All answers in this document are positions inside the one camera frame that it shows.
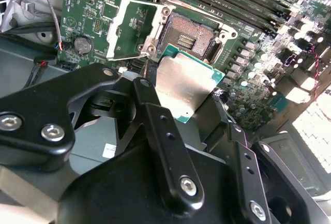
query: green circuit board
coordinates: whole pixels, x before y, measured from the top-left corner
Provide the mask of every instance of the green circuit board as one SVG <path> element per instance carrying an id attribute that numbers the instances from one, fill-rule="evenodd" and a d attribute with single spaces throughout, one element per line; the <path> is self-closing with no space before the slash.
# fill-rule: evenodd
<path id="1" fill-rule="evenodd" d="M 273 113 L 279 113 L 279 110 L 283 110 L 287 105 L 286 99 L 281 95 L 271 96 L 263 82 L 267 72 L 276 77 L 277 83 L 293 71 L 291 66 L 279 66 L 281 64 L 278 58 L 279 51 L 293 43 L 293 35 L 289 32 L 278 34 L 282 26 L 292 28 L 297 21 L 305 19 L 312 23 L 312 31 L 326 34 L 331 32 L 331 21 L 329 21 L 331 11 L 325 4 L 328 0 L 180 1 L 211 13 L 237 31 L 237 38 L 229 39 L 224 44 L 221 54 L 210 66 L 225 75 L 231 71 L 235 73 L 235 77 L 228 77 L 226 81 L 224 79 L 218 86 L 226 91 L 235 90 L 236 96 L 229 103 L 229 112 L 242 127 L 250 130 L 256 130 L 267 123 Z M 120 4 L 121 0 L 64 0 L 61 35 L 63 43 L 68 45 L 64 46 L 63 51 L 58 52 L 59 61 L 75 64 L 75 68 L 91 63 L 104 63 L 114 69 L 126 67 L 133 70 L 139 67 L 142 64 L 139 59 L 127 61 L 116 58 L 140 53 L 139 45 L 144 43 L 152 30 L 151 22 L 156 7 L 140 3 L 129 4 L 123 23 L 117 29 L 115 56 L 110 61 L 107 58 L 109 48 L 107 35 L 118 14 Z M 218 30 L 218 24 L 206 15 L 178 6 L 174 12 L 206 28 Z M 93 50 L 88 54 L 80 54 L 70 45 L 79 36 L 88 37 L 93 42 Z M 254 46 L 248 49 L 247 43 Z M 209 55 L 215 53 L 213 50 L 215 44 L 210 46 L 212 48 Z M 241 52 L 246 49 L 249 55 L 242 57 Z M 261 51 L 267 53 L 267 58 L 258 57 Z M 158 58 L 162 57 L 163 52 L 159 52 Z M 233 71 L 232 66 L 236 65 L 235 60 L 238 57 L 246 59 L 248 63 L 239 64 L 240 67 Z M 262 64 L 259 68 L 252 66 L 251 62 L 256 60 Z M 245 74 L 247 70 L 252 70 L 255 77 L 247 77 Z M 240 79 L 246 80 L 247 86 L 242 86 L 239 83 Z M 239 106 L 245 106 L 245 110 L 240 114 L 238 114 Z"/>

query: black plastic bracket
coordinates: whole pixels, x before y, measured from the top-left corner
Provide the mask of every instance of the black plastic bracket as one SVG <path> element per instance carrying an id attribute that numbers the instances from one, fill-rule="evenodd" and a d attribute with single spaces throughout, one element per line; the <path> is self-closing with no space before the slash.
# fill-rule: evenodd
<path id="1" fill-rule="evenodd" d="M 266 196 L 269 207 L 278 220 L 282 223 L 329 223 L 326 214 L 269 145 L 259 142 L 252 149 L 259 158 L 266 177 L 272 181 Z M 281 201 L 277 201 L 276 208 L 273 208 L 275 199 L 281 199 L 284 206 Z"/>

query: motherboard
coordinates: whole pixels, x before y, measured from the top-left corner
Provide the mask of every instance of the motherboard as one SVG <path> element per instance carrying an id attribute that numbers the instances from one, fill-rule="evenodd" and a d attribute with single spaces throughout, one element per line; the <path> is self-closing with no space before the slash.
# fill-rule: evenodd
<path id="1" fill-rule="evenodd" d="M 177 73 L 171 66 L 180 64 L 178 73 L 187 75 L 177 80 L 180 86 L 194 81 L 206 94 L 214 88 L 243 128 L 257 130 L 288 105 L 279 82 L 298 70 L 310 73 L 314 58 L 328 54 L 330 5 L 331 0 L 64 0 L 58 60 L 71 69 L 104 63 L 119 73 L 140 73 L 152 59 L 164 81 L 167 71 L 169 79 Z M 215 74 L 217 80 L 204 81 Z M 156 88 L 168 91 L 163 86 Z M 192 94 L 178 99 L 188 102 Z M 184 122 L 201 100 L 179 105 L 192 107 L 184 111 Z"/>

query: mounting hole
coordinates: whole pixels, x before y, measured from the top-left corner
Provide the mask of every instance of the mounting hole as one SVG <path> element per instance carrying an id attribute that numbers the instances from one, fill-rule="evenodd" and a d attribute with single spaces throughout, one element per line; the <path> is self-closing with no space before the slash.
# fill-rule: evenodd
<path id="1" fill-rule="evenodd" d="M 108 75 L 108 76 L 110 76 L 110 77 L 111 77 L 112 75 L 114 75 L 113 72 L 110 71 L 110 70 L 107 69 L 107 68 L 103 69 L 103 73 L 106 74 L 106 75 Z"/>
<path id="2" fill-rule="evenodd" d="M 244 155 L 247 159 L 252 160 L 252 158 L 247 153 L 245 153 Z"/>
<path id="3" fill-rule="evenodd" d="M 174 140 L 175 139 L 175 135 L 173 135 L 172 133 L 168 132 L 167 133 L 167 137 L 171 140 Z"/>
<path id="4" fill-rule="evenodd" d="M 124 104 L 123 103 L 116 103 L 114 110 L 116 112 L 122 112 L 124 110 Z"/>
<path id="5" fill-rule="evenodd" d="M 250 174 L 252 174 L 252 175 L 255 174 L 254 171 L 253 171 L 251 168 L 249 168 L 249 167 L 247 167 L 247 171 L 248 171 Z"/>
<path id="6" fill-rule="evenodd" d="M 144 85 L 146 87 L 149 87 L 149 82 L 147 80 L 141 79 L 140 82 L 141 82 L 142 85 Z"/>

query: capacitor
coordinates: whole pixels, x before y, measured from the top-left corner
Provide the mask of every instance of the capacitor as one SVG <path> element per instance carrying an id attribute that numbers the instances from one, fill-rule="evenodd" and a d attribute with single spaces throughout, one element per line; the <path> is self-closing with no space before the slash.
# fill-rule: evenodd
<path id="1" fill-rule="evenodd" d="M 311 53 L 313 50 L 313 44 L 305 39 L 298 39 L 295 44 L 303 51 Z"/>
<path id="2" fill-rule="evenodd" d="M 232 98 L 236 97 L 236 90 L 235 89 L 230 90 L 230 96 Z"/>
<path id="3" fill-rule="evenodd" d="M 268 86 L 268 90 L 271 93 L 272 96 L 276 96 L 277 95 L 277 91 L 270 85 Z"/>
<path id="4" fill-rule="evenodd" d="M 300 31 L 298 31 L 296 29 L 291 29 L 289 32 L 290 32 L 290 34 L 292 35 L 292 37 L 294 39 L 301 39 L 301 38 L 303 38 L 305 36 L 305 33 L 304 32 L 300 32 Z"/>
<path id="5" fill-rule="evenodd" d="M 248 82 L 246 81 L 246 79 L 240 79 L 239 80 L 239 84 L 242 86 L 242 87 L 246 87 L 248 85 Z"/>
<path id="6" fill-rule="evenodd" d="M 266 54 L 264 51 L 261 51 L 258 53 L 258 56 L 262 59 L 262 60 L 266 60 L 268 59 L 268 54 Z"/>
<path id="7" fill-rule="evenodd" d="M 73 45 L 79 55 L 89 54 L 94 49 L 93 41 L 84 35 L 76 36 Z"/>
<path id="8" fill-rule="evenodd" d="M 311 30 L 311 25 L 309 25 L 309 24 L 306 24 L 306 23 L 304 23 L 304 22 L 302 22 L 302 21 L 298 21 L 296 24 L 295 24 L 295 27 L 297 28 L 297 29 L 299 29 L 301 32 L 303 32 L 303 33 L 306 33 L 306 32 L 308 32 L 309 30 Z"/>
<path id="9" fill-rule="evenodd" d="M 257 60 L 253 60 L 253 61 L 251 62 L 251 64 L 253 65 L 253 67 L 254 67 L 255 69 L 261 69 L 261 68 L 262 68 L 262 63 L 259 62 L 259 61 L 257 61 Z"/>
<path id="10" fill-rule="evenodd" d="M 251 69 L 246 70 L 245 73 L 248 76 L 248 78 L 254 78 L 255 76 L 255 72 L 252 71 Z"/>
<path id="11" fill-rule="evenodd" d="M 317 34 L 313 31 L 308 32 L 307 36 L 311 39 L 310 42 L 321 43 L 324 40 L 324 37 L 321 34 Z"/>
<path id="12" fill-rule="evenodd" d="M 267 78 L 272 82 L 274 83 L 276 81 L 276 79 L 274 78 L 274 76 L 271 74 L 271 73 L 268 73 L 267 74 Z"/>
<path id="13" fill-rule="evenodd" d="M 238 110 L 239 110 L 240 113 L 244 113 L 244 112 L 246 111 L 244 105 L 239 105 L 239 106 L 238 106 Z"/>

